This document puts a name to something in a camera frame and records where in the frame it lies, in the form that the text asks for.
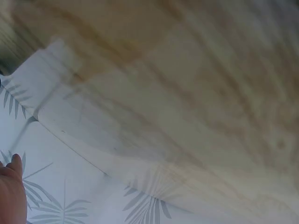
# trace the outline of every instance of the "wooden surface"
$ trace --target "wooden surface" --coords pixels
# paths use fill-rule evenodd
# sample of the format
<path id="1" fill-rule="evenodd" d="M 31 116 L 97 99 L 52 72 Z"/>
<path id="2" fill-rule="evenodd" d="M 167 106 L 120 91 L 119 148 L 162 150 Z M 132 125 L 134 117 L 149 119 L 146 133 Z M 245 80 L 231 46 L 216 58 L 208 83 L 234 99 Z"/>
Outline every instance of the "wooden surface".
<path id="1" fill-rule="evenodd" d="M 3 0 L 0 8 L 7 71 L 56 40 L 71 52 L 67 79 L 52 68 L 20 80 L 37 94 L 41 82 L 71 90 L 44 103 L 39 120 L 92 164 L 211 221 L 299 223 L 292 1 Z"/>

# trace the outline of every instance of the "gray leaf design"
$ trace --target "gray leaf design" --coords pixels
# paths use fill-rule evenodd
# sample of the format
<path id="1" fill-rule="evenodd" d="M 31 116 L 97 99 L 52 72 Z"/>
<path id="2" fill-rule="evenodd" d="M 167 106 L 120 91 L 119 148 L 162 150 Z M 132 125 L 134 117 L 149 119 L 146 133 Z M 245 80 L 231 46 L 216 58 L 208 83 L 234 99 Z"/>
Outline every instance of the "gray leaf design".
<path id="1" fill-rule="evenodd" d="M 28 184 L 28 185 L 30 185 L 30 186 L 32 186 L 32 187 L 35 187 L 35 188 L 37 188 L 37 189 L 39 189 L 41 192 L 43 192 L 47 197 L 48 197 L 48 192 L 46 192 L 46 190 L 44 190 L 41 186 L 39 186 L 38 184 L 36 184 L 36 183 L 32 183 L 32 182 L 30 182 L 30 181 L 26 181 L 26 180 L 24 180 L 23 179 L 23 182 L 24 183 L 26 183 L 26 184 Z"/>
<path id="2" fill-rule="evenodd" d="M 66 217 L 66 219 L 71 220 L 71 221 L 76 222 L 76 223 L 85 224 L 84 222 L 82 222 L 82 221 L 80 221 L 78 219 L 75 219 L 75 218 Z"/>
<path id="3" fill-rule="evenodd" d="M 0 85 L 0 95 L 3 92 L 3 90 L 4 90 L 4 87 L 2 85 Z"/>
<path id="4" fill-rule="evenodd" d="M 45 195 L 47 196 L 47 198 L 49 198 L 50 201 L 52 201 L 55 205 L 57 205 L 60 209 L 62 209 L 60 203 L 52 195 L 50 195 L 47 191 L 45 191 Z"/>
<path id="5" fill-rule="evenodd" d="M 132 208 L 134 205 L 136 205 L 136 203 L 142 198 L 142 196 L 144 195 L 144 193 L 140 192 L 135 198 L 133 198 L 123 209 L 123 211 L 129 210 L 130 208 Z"/>
<path id="6" fill-rule="evenodd" d="M 60 216 L 57 215 L 38 215 L 38 216 L 33 216 L 30 219 L 42 219 L 42 218 L 59 218 Z"/>
<path id="7" fill-rule="evenodd" d="M 86 210 L 86 209 L 87 209 L 87 208 L 80 207 L 80 208 L 75 208 L 75 209 L 66 210 L 65 212 L 73 212 L 73 211 L 80 211 L 80 210 Z"/>
<path id="8" fill-rule="evenodd" d="M 58 210 L 58 211 L 60 210 L 58 207 L 56 207 L 56 206 L 54 206 L 54 205 L 52 205 L 50 203 L 44 202 L 44 201 L 36 201 L 36 203 L 38 203 L 39 205 L 46 206 L 46 207 L 48 207 L 50 209 L 55 209 L 55 210 Z"/>
<path id="9" fill-rule="evenodd" d="M 66 221 L 66 220 L 64 220 L 64 223 L 66 223 L 66 224 L 74 224 L 74 223 Z"/>
<path id="10" fill-rule="evenodd" d="M 26 166 L 26 152 L 24 152 L 24 154 L 22 156 L 22 169 L 23 169 L 23 173 L 25 171 L 25 166 Z"/>
<path id="11" fill-rule="evenodd" d="M 31 206 L 30 206 L 30 204 L 28 202 L 27 202 L 27 206 L 32 211 L 32 208 L 31 208 Z"/>
<path id="12" fill-rule="evenodd" d="M 31 98 L 31 97 L 27 96 L 27 97 L 17 98 L 17 100 L 18 100 L 19 102 L 23 102 L 23 101 L 26 101 L 26 100 L 28 100 L 28 99 L 30 99 L 30 98 Z"/>
<path id="13" fill-rule="evenodd" d="M 5 90 L 4 101 L 3 101 L 3 108 L 5 108 L 5 106 L 6 106 L 7 99 L 8 99 L 8 91 Z"/>
<path id="14" fill-rule="evenodd" d="M 2 157 L 3 157 L 4 161 L 5 161 L 5 163 L 9 163 L 9 159 L 8 159 L 8 157 L 7 157 L 2 151 L 0 151 L 0 152 L 1 152 L 1 155 L 2 155 Z"/>
<path id="15" fill-rule="evenodd" d="M 158 199 L 155 204 L 155 224 L 160 224 L 160 205 Z"/>
<path id="16" fill-rule="evenodd" d="M 18 91 L 18 92 L 16 92 L 16 93 L 14 93 L 14 97 L 20 96 L 20 95 L 22 95 L 22 94 L 24 94 L 24 93 L 26 93 L 26 92 L 27 92 L 27 90 L 21 90 L 21 91 Z"/>
<path id="17" fill-rule="evenodd" d="M 41 221 L 36 221 L 33 222 L 32 224 L 46 224 L 46 223 L 55 223 L 59 221 L 59 219 L 46 219 L 46 220 L 41 220 Z"/>
<path id="18" fill-rule="evenodd" d="M 12 92 L 12 91 L 14 91 L 15 89 L 17 89 L 17 88 L 19 88 L 21 85 L 14 85 L 14 86 L 12 86 L 12 87 L 9 87 L 9 88 L 7 88 L 7 91 L 8 92 Z"/>
<path id="19" fill-rule="evenodd" d="M 10 81 L 11 81 L 11 79 L 6 79 L 6 80 L 1 82 L 1 85 L 6 87 L 10 83 Z"/>
<path id="20" fill-rule="evenodd" d="M 87 217 L 85 213 L 75 213 L 75 214 L 66 214 L 66 216 L 71 216 L 71 217 Z"/>
<path id="21" fill-rule="evenodd" d="M 27 184 L 23 183 L 24 184 L 24 187 L 25 189 L 29 190 L 32 194 L 34 194 L 39 200 L 43 200 L 42 197 L 40 197 L 40 195 L 35 191 L 33 190 L 30 186 L 28 186 Z"/>
<path id="22" fill-rule="evenodd" d="M 19 111 L 19 102 L 17 100 L 14 101 L 14 117 L 17 119 Z"/>
<path id="23" fill-rule="evenodd" d="M 151 210 L 150 210 L 150 218 L 149 218 L 149 223 L 150 224 L 153 224 L 153 221 L 154 221 L 154 207 L 155 207 L 155 203 L 156 203 L 156 198 L 154 199 L 154 203 L 151 207 Z"/>
<path id="24" fill-rule="evenodd" d="M 11 151 L 8 151 L 8 154 L 10 156 L 10 160 L 13 158 L 13 154 L 11 153 Z"/>
<path id="25" fill-rule="evenodd" d="M 23 107 L 23 106 L 22 106 L 22 112 L 23 112 L 24 118 L 26 119 L 26 110 L 25 110 L 25 107 Z"/>
<path id="26" fill-rule="evenodd" d="M 10 100 L 9 100 L 9 114 L 11 113 L 11 110 L 13 109 L 13 103 L 14 103 L 14 97 L 10 95 Z"/>
<path id="27" fill-rule="evenodd" d="M 161 202 L 161 207 L 162 207 L 162 211 L 164 213 L 164 215 L 167 217 L 167 218 L 170 218 L 171 219 L 171 216 L 170 216 L 170 213 L 168 211 L 168 208 L 166 206 L 166 202 L 165 201 L 160 201 Z"/>
<path id="28" fill-rule="evenodd" d="M 130 194 L 133 194 L 133 193 L 135 193 L 137 190 L 135 189 L 135 188 L 131 188 L 125 195 L 124 195 L 124 197 L 125 196 L 128 196 L 128 195 L 130 195 Z"/>
<path id="29" fill-rule="evenodd" d="M 142 215 L 145 215 L 146 212 L 146 206 L 149 204 L 149 202 L 147 202 L 136 214 L 135 216 L 132 218 L 132 220 L 128 223 L 128 224 L 134 224 L 137 223 L 139 221 L 139 219 L 142 219 Z"/>
<path id="30" fill-rule="evenodd" d="M 25 190 L 25 194 L 37 207 L 39 207 L 39 204 L 36 202 L 34 197 L 27 190 Z"/>
<path id="31" fill-rule="evenodd" d="M 39 207 L 32 207 L 35 210 L 39 211 L 46 211 L 46 212 L 53 212 L 53 213 L 59 213 L 58 211 L 52 210 L 52 209 L 47 209 L 47 208 L 39 208 Z"/>
<path id="32" fill-rule="evenodd" d="M 151 206 L 152 200 L 153 200 L 153 197 L 150 199 L 149 207 L 148 207 L 148 210 L 146 211 L 146 215 L 145 215 L 145 223 L 146 224 L 150 223 L 150 206 Z"/>
<path id="33" fill-rule="evenodd" d="M 34 172 L 34 173 L 32 173 L 32 174 L 30 174 L 30 175 L 24 177 L 23 180 L 25 180 L 25 179 L 27 179 L 28 177 L 33 176 L 33 175 L 35 175 L 35 174 L 41 172 L 42 170 L 46 169 L 47 167 L 49 167 L 49 166 L 52 165 L 52 164 L 53 164 L 53 163 L 50 163 L 50 164 L 48 164 L 47 166 L 45 166 L 45 167 L 39 169 L 38 171 L 36 171 L 36 172 Z"/>
<path id="34" fill-rule="evenodd" d="M 68 206 L 65 207 L 65 209 L 68 209 L 78 203 L 90 203 L 89 201 L 86 201 L 86 200 L 75 200 L 73 201 L 72 203 L 70 203 Z"/>
<path id="35" fill-rule="evenodd" d="M 132 215 L 133 214 L 135 214 L 137 211 L 138 211 L 138 209 L 140 209 L 140 207 L 145 203 L 145 201 L 147 200 L 149 198 L 149 195 L 147 195 L 147 197 L 145 197 L 131 212 L 130 212 L 130 214 L 128 214 L 128 216 L 127 216 L 127 218 L 126 218 L 126 220 L 125 220 L 125 222 L 127 221 L 127 220 L 129 220 L 131 217 L 132 217 Z"/>

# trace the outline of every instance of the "finger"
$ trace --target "finger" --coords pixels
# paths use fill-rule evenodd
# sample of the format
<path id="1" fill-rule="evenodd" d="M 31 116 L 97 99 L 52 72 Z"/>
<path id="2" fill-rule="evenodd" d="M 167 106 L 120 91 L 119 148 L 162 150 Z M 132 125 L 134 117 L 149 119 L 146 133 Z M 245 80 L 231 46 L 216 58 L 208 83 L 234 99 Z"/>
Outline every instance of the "finger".
<path id="1" fill-rule="evenodd" d="M 22 176 L 22 160 L 18 154 L 14 154 L 11 162 L 6 167 L 14 170 L 19 176 Z"/>

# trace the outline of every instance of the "human hand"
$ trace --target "human hand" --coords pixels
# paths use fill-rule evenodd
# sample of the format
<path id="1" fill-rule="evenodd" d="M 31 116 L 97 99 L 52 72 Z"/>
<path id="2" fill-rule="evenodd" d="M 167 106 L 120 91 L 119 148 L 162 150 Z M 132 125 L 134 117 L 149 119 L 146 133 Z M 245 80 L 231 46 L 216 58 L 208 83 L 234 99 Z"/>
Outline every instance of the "human hand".
<path id="1" fill-rule="evenodd" d="M 14 154 L 6 167 L 0 162 L 0 223 L 25 224 L 27 200 L 22 181 L 22 160 Z"/>

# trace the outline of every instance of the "blurry wooden board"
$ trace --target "blurry wooden board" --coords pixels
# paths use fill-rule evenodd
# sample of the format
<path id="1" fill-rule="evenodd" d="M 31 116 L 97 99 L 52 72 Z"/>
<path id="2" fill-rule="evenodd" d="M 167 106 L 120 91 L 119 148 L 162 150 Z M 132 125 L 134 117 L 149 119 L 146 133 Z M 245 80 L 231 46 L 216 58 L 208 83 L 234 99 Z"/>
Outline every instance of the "blurry wooden board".
<path id="1" fill-rule="evenodd" d="M 299 223 L 292 1 L 1 4 L 1 38 L 26 33 L 12 41 L 24 55 L 58 39 L 70 52 L 47 49 L 37 63 L 48 55 L 65 74 L 39 66 L 14 79 L 35 93 L 31 112 L 42 108 L 39 121 L 81 156 L 211 221 Z"/>

